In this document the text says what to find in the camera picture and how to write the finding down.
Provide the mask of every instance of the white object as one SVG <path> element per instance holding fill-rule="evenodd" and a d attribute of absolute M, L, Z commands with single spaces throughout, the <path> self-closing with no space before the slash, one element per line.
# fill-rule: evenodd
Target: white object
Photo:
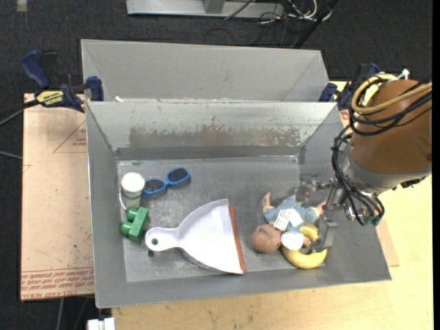
<path fill-rule="evenodd" d="M 91 319 L 87 321 L 87 330 L 116 330 L 115 318 Z"/>
<path fill-rule="evenodd" d="M 304 236 L 301 233 L 284 232 L 281 235 L 281 243 L 288 250 L 299 250 L 303 246 Z"/>
<path fill-rule="evenodd" d="M 156 252 L 180 248 L 200 267 L 242 274 L 229 205 L 228 199 L 212 201 L 190 213 L 178 228 L 151 228 L 146 245 Z"/>
<path fill-rule="evenodd" d="M 145 180 L 139 173 L 126 173 L 121 180 L 121 204 L 125 210 L 139 208 Z"/>

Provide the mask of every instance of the blue clamp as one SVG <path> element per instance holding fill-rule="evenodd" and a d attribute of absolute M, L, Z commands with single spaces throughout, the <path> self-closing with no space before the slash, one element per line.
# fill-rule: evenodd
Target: blue clamp
<path fill-rule="evenodd" d="M 380 73 L 379 67 L 374 63 L 359 64 L 357 66 L 356 74 L 351 82 L 347 82 L 346 86 L 342 91 L 338 91 L 336 85 L 329 83 L 322 91 L 319 101 L 329 102 L 334 95 L 336 95 L 335 100 L 338 105 L 338 110 L 348 109 L 350 106 L 350 99 L 355 88 L 359 85 L 359 82 L 370 78 L 372 75 Z"/>
<path fill-rule="evenodd" d="M 92 100 L 104 100 L 104 91 L 102 90 L 102 84 L 98 77 L 88 77 L 85 84 L 77 87 L 70 87 L 65 83 L 58 84 L 54 72 L 52 72 L 51 77 L 45 72 L 40 63 L 40 57 L 42 57 L 42 55 L 40 55 L 37 49 L 32 50 L 21 58 L 20 66 L 26 75 L 32 80 L 35 80 L 38 84 L 39 89 L 34 94 L 34 97 L 41 105 L 44 107 L 66 107 L 68 109 L 84 112 L 84 102 L 76 96 L 76 92 L 85 89 L 90 89 Z M 48 66 L 48 63 L 52 64 L 52 61 L 55 61 L 55 57 L 56 55 L 54 53 L 51 53 L 49 57 L 46 57 L 46 66 Z"/>

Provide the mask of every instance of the doll head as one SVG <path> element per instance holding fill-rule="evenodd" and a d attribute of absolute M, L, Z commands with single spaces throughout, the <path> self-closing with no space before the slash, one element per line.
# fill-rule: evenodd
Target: doll head
<path fill-rule="evenodd" d="M 252 245 L 257 252 L 273 253 L 281 246 L 281 231 L 270 223 L 257 226 L 252 234 Z"/>

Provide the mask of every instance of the cardboard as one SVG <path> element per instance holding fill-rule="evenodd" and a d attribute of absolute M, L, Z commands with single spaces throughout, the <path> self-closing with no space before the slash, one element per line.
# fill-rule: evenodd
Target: cardboard
<path fill-rule="evenodd" d="M 24 112 L 21 300 L 94 293 L 85 115 Z"/>

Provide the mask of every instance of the wire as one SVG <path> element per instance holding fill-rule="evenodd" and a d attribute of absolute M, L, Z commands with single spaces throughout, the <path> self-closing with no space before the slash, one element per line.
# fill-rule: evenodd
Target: wire
<path fill-rule="evenodd" d="M 81 307 L 81 309 L 80 309 L 80 312 L 78 313 L 78 317 L 76 318 L 76 321 L 75 321 L 74 330 L 77 330 L 78 325 L 80 324 L 81 318 L 82 318 L 83 313 L 84 313 L 85 306 L 87 305 L 87 302 L 88 302 L 88 301 L 89 301 L 89 298 L 86 298 L 85 301 L 84 301 L 84 303 L 82 304 L 82 307 Z"/>
<path fill-rule="evenodd" d="M 63 317 L 63 308 L 64 308 L 64 297 L 60 300 L 60 309 L 58 310 L 58 320 L 56 322 L 56 330 L 61 329 L 61 319 Z"/>
<path fill-rule="evenodd" d="M 345 135 L 345 133 L 349 128 L 350 126 L 344 127 L 343 130 L 340 132 L 340 134 L 334 140 L 333 147 L 331 147 L 332 150 L 331 166 L 335 173 L 336 180 L 342 184 L 345 195 L 350 201 L 357 222 L 359 222 L 359 224 L 361 225 L 364 225 L 364 222 L 360 218 L 358 209 L 356 208 L 354 199 L 358 200 L 362 205 L 364 205 L 367 208 L 369 215 L 372 217 L 374 217 L 375 212 L 378 213 L 379 217 L 382 217 L 385 213 L 385 207 L 383 206 L 381 201 L 377 198 L 377 196 L 375 196 L 375 201 L 373 201 L 368 195 L 361 193 L 358 190 L 358 188 L 348 180 L 348 178 L 346 177 L 346 175 L 344 175 L 342 169 L 339 166 L 338 156 L 340 152 L 340 147 L 342 143 L 347 143 L 347 141 L 353 135 L 352 133 Z"/>
<path fill-rule="evenodd" d="M 376 75 L 376 76 L 370 77 L 366 81 L 366 83 L 368 83 L 367 86 L 380 83 L 382 80 L 384 80 L 384 78 L 388 79 L 389 76 L 390 75 L 387 75 L 387 76 Z M 379 135 L 379 134 L 386 132 L 389 129 L 392 129 L 394 127 L 404 126 L 404 125 L 416 120 L 417 118 L 419 118 L 420 116 L 422 116 L 424 113 L 426 113 L 427 111 L 429 111 L 431 109 L 431 106 L 429 106 L 426 109 L 424 109 L 421 113 L 414 116 L 413 118 L 407 120 L 404 123 L 401 123 L 401 121 L 404 119 L 404 117 L 406 115 L 410 114 L 411 112 L 413 112 L 416 109 L 419 109 L 420 107 L 429 103 L 432 100 L 432 77 L 428 77 L 426 80 L 423 80 L 423 81 L 418 82 L 417 84 L 413 85 L 411 88 L 407 89 L 403 93 L 401 93 L 398 96 L 396 96 L 395 98 L 393 98 L 392 99 L 393 101 L 390 100 L 388 102 L 384 102 L 384 103 L 380 104 L 380 105 L 385 105 L 383 107 L 381 107 L 381 106 L 368 107 L 368 108 L 361 107 L 359 105 L 359 102 L 364 97 L 364 90 L 366 89 L 366 87 L 364 87 L 360 91 L 359 91 L 359 89 L 360 89 L 360 87 L 356 89 L 355 94 L 353 94 L 353 98 L 355 98 L 355 95 L 356 95 L 355 104 L 357 105 L 357 108 L 361 109 L 361 112 L 359 112 L 353 108 L 353 102 L 351 102 L 351 104 L 349 106 L 350 126 L 351 126 L 353 132 L 355 132 L 359 135 L 364 135 L 364 136 Z M 412 101 L 411 104 L 409 104 L 405 109 L 402 109 L 400 112 L 394 113 L 393 115 L 382 117 L 379 119 L 374 119 L 374 120 L 368 118 L 366 115 L 363 115 L 363 113 L 366 113 L 366 112 L 369 115 L 379 113 L 380 111 L 387 109 L 389 106 L 391 106 L 397 102 L 400 102 L 404 99 L 407 99 L 411 96 L 420 96 L 420 97 L 418 97 L 416 100 Z M 371 126 L 377 128 L 378 130 L 376 130 L 376 131 L 362 131 L 356 127 L 355 124 L 357 124 L 357 123 L 371 125 Z"/>
<path fill-rule="evenodd" d="M 11 153 L 6 153 L 5 151 L 0 151 L 0 155 L 4 155 L 6 157 L 12 157 L 14 159 L 19 159 L 19 160 L 23 159 L 23 157 L 21 157 L 19 155 L 15 155 L 15 154 L 11 154 Z"/>
<path fill-rule="evenodd" d="M 302 12 L 292 0 L 287 0 L 287 1 L 289 2 L 289 6 L 292 7 L 294 12 L 296 13 L 296 14 L 289 13 L 287 14 L 288 17 L 300 19 L 300 20 L 307 20 L 307 21 L 317 21 L 317 19 L 314 18 L 314 16 L 318 12 L 318 2 L 316 0 L 311 0 L 313 3 L 313 11 L 307 13 Z M 331 10 L 326 16 L 322 18 L 322 21 L 326 21 L 330 16 L 331 16 Z"/>
<path fill-rule="evenodd" d="M 225 20 L 228 19 L 232 19 L 234 18 L 236 15 L 238 15 L 240 12 L 242 12 L 244 9 L 246 9 L 251 2 L 253 2 L 253 0 L 248 0 L 243 6 L 241 6 L 237 11 L 233 12 L 232 14 L 230 14 L 229 16 L 225 17 Z"/>
<path fill-rule="evenodd" d="M 388 108 L 389 106 L 396 104 L 398 102 L 401 102 L 402 100 L 405 100 L 409 97 L 412 96 L 417 96 L 420 95 L 422 93 L 424 93 L 425 91 L 431 91 L 432 90 L 432 83 L 426 83 L 426 84 L 420 84 L 419 87 L 416 87 L 415 89 L 409 90 L 409 91 L 405 91 L 404 93 L 402 93 L 400 96 L 393 98 L 387 102 L 383 102 L 382 104 L 373 106 L 373 107 L 360 107 L 359 104 L 359 97 L 361 96 L 361 94 L 364 93 L 364 90 L 367 87 L 370 87 L 371 85 L 377 84 L 377 83 L 381 83 L 384 80 L 395 80 L 396 77 L 393 75 L 388 75 L 388 74 L 378 74 L 378 75 L 374 75 L 371 76 L 370 78 L 368 78 L 365 82 L 363 82 L 356 90 L 355 93 L 353 94 L 353 97 L 351 99 L 351 108 L 353 109 L 353 111 L 363 115 L 363 114 L 370 114 L 370 113 L 374 113 L 380 110 L 384 110 L 386 108 Z"/>

